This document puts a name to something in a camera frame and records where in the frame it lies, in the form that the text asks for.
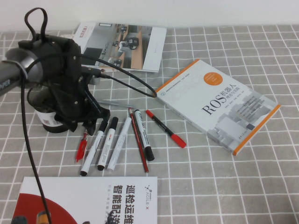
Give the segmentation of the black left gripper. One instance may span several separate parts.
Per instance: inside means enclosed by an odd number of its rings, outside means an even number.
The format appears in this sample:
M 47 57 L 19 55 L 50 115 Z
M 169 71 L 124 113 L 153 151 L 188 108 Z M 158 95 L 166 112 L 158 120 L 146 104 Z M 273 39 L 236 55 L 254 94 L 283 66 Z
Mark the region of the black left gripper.
M 101 75 L 100 70 L 83 70 L 76 79 L 59 76 L 48 81 L 54 98 L 48 100 L 48 108 L 56 113 L 55 120 L 71 132 L 82 123 L 87 133 L 93 136 L 97 120 L 110 119 L 110 110 L 101 107 L 88 88 L 88 85 Z

